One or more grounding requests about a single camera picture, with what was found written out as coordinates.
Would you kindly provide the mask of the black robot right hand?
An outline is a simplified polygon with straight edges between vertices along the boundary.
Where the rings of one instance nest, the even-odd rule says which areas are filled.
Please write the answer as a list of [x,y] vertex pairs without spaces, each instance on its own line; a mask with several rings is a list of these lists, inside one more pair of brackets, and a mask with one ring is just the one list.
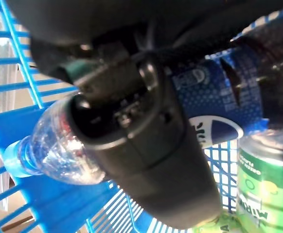
[[45,174],[71,184],[114,179],[173,227],[219,210],[197,135],[158,59],[193,43],[210,21],[228,41],[283,0],[10,0],[31,36],[38,70],[77,87],[42,115],[31,136],[5,153],[17,177]]

